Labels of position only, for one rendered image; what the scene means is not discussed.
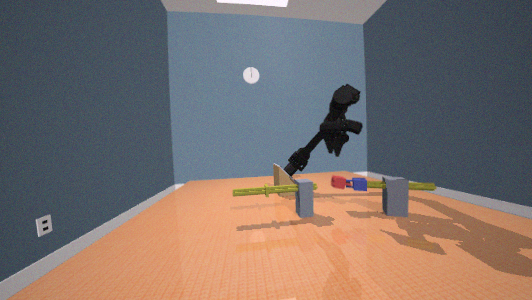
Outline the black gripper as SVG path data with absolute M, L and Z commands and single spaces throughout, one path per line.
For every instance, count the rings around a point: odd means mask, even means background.
M 331 154 L 334 151 L 335 157 L 339 157 L 343 144 L 349 141 L 349 135 L 347 133 L 343 133 L 345 128 L 341 128 L 340 126 L 344 115 L 345 114 L 343 112 L 329 113 L 327 117 L 329 122 L 323 122 L 320 125 L 320 131 L 328 151 Z

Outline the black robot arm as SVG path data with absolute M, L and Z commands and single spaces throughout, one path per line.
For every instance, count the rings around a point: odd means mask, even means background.
M 348 107 L 356 104 L 359 101 L 359 94 L 360 91 L 350 86 L 349 84 L 346 84 L 346 86 L 341 86 L 333 94 L 332 100 L 329 103 L 329 113 L 343 112 L 345 114 L 346 111 L 348 111 Z M 327 119 L 328 114 L 324 119 L 324 122 L 329 122 L 329 120 Z M 349 131 L 355 134 L 360 134 L 360 132 L 362 131 L 361 122 L 346 119 L 345 115 L 342 118 L 340 126 L 341 128 L 345 128 L 345 132 L 343 131 L 343 133 Z M 292 154 L 292 156 L 288 159 L 290 163 L 284 168 L 284 170 L 291 177 L 297 170 L 302 171 L 308 164 L 310 153 L 321 142 L 322 139 L 323 136 L 321 134 L 321 131 L 319 131 L 305 147 L 298 149 Z

